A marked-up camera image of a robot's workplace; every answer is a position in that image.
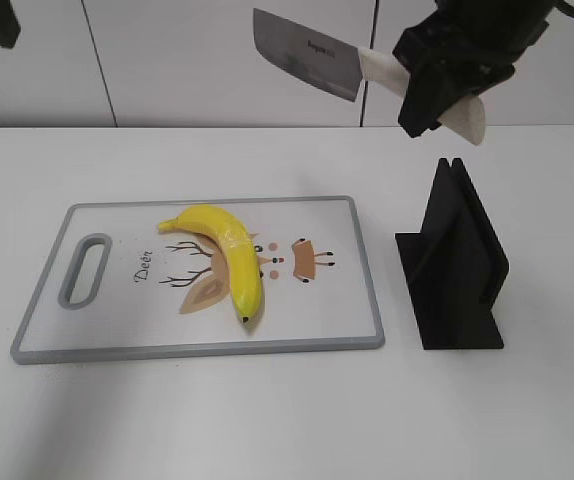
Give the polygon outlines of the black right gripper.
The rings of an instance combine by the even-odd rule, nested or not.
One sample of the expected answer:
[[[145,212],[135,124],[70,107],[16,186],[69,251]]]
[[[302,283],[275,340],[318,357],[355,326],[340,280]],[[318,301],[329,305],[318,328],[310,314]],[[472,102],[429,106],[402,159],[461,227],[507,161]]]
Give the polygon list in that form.
[[[480,95],[515,73],[515,63],[548,28],[552,1],[438,1],[394,47],[408,82],[398,121],[412,138],[439,123],[482,138]]]

